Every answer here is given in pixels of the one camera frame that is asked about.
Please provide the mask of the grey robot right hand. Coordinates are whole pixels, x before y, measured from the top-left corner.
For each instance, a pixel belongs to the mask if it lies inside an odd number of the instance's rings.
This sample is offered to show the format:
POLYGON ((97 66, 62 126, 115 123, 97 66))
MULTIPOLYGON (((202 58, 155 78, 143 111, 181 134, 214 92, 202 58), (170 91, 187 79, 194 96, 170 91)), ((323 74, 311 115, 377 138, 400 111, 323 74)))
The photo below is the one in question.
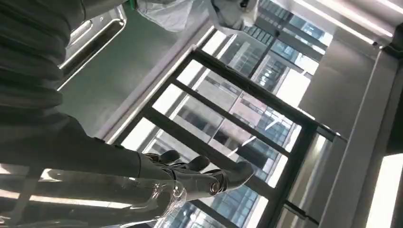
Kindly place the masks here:
POLYGON ((238 162, 232 170, 211 170, 205 157, 188 164, 162 161, 110 145, 89 137, 79 122, 70 116, 39 119, 3 118, 0 121, 0 162, 11 173, 27 174, 33 169, 64 170, 63 179, 73 171, 129 177, 135 179, 178 181, 185 186, 188 200, 207 198, 237 189, 253 176, 248 162, 238 162))

